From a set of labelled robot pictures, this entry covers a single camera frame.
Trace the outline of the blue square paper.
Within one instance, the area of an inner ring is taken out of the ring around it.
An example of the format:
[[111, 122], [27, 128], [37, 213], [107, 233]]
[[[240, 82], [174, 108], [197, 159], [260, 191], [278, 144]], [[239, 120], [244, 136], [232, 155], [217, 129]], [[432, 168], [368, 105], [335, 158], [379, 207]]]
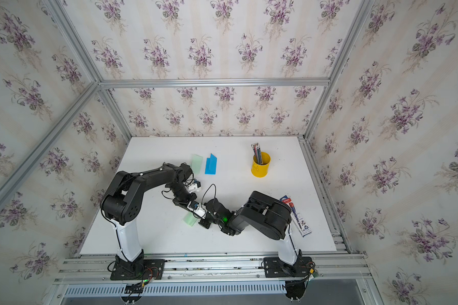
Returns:
[[211, 154], [210, 157], [206, 159], [205, 174], [206, 175], [215, 175], [217, 169], [218, 159], [215, 155]]

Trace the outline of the aluminium rail frame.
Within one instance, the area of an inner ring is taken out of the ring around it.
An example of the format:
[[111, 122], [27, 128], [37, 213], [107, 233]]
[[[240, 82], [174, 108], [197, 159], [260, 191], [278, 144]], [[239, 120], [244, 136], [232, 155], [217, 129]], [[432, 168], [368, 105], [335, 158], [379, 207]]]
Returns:
[[362, 254], [350, 254], [339, 233], [334, 252], [306, 252], [295, 265], [296, 275], [285, 273], [274, 252], [149, 255], [141, 278], [113, 278], [112, 255], [66, 259], [53, 281], [45, 304], [67, 298], [115, 297], [136, 304], [147, 297], [290, 294], [301, 300], [307, 285], [322, 280], [352, 280], [365, 304], [383, 304], [371, 270]]

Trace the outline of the pen package box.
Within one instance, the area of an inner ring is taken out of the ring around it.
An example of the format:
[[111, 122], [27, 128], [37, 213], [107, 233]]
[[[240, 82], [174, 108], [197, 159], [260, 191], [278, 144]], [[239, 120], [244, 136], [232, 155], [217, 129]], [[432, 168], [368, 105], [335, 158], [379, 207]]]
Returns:
[[296, 205], [293, 203], [292, 199], [285, 195], [280, 200], [285, 203], [291, 209], [291, 218], [293, 222], [296, 224], [298, 231], [300, 232], [302, 237], [306, 237], [312, 233], [312, 230], [306, 220], [303, 218], [301, 213], [296, 208]]

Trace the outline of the green paper sheet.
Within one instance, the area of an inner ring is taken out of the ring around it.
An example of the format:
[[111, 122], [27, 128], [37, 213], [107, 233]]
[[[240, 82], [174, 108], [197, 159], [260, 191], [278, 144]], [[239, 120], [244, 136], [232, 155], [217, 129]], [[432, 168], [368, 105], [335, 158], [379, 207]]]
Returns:
[[198, 220], [198, 216], [194, 215], [192, 212], [188, 212], [183, 218], [183, 222], [189, 227], [193, 227]]
[[192, 155], [190, 167], [194, 175], [198, 175], [201, 172], [203, 157], [199, 155]]

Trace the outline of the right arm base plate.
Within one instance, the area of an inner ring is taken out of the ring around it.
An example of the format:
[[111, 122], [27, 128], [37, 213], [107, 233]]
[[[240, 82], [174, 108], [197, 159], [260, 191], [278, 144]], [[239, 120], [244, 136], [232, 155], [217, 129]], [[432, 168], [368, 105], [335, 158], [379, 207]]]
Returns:
[[278, 257], [265, 257], [262, 266], [266, 278], [303, 278], [316, 271], [311, 257], [298, 257], [293, 265], [282, 262]]

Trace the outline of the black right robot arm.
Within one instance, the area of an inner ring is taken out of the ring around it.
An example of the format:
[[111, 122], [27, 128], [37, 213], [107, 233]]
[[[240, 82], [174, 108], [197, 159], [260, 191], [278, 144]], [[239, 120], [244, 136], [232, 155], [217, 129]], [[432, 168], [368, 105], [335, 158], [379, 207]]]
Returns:
[[235, 212], [229, 211], [217, 198], [200, 204], [204, 215], [199, 224], [209, 229], [211, 225], [229, 236], [240, 235], [248, 226], [271, 240], [279, 242], [278, 258], [286, 266], [302, 261], [291, 236], [291, 208], [282, 201], [259, 191], [253, 191], [247, 202]]

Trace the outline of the yellow metal pencil bucket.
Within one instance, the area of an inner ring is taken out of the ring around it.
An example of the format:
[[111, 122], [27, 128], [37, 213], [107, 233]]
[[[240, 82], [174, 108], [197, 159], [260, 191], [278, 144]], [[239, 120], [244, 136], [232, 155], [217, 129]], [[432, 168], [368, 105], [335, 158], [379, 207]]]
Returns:
[[258, 164], [256, 156], [253, 156], [251, 173], [257, 178], [263, 178], [268, 174], [268, 168], [271, 162], [271, 157], [268, 153], [262, 152], [262, 162], [262, 164]]

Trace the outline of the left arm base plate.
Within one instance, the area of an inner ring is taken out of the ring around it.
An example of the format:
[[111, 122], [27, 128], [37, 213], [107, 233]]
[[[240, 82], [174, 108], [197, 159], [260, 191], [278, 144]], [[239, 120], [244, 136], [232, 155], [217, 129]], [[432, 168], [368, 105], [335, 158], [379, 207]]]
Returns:
[[160, 280], [162, 278], [166, 261], [163, 259], [149, 259], [138, 261], [128, 266], [123, 260], [112, 262], [107, 269], [110, 280]]

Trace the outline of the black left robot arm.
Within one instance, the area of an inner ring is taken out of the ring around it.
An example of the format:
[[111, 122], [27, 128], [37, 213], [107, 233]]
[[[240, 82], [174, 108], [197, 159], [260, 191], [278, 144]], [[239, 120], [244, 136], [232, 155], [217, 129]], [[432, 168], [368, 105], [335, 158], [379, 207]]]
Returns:
[[133, 273], [144, 259], [136, 223], [144, 194], [164, 185], [173, 193], [175, 206], [188, 210], [188, 206], [197, 199], [197, 195], [189, 193], [185, 186], [192, 174], [191, 167], [185, 163], [179, 166], [164, 163], [145, 172], [116, 173], [101, 200], [100, 210], [103, 218], [114, 227], [118, 244], [116, 263], [122, 268]]

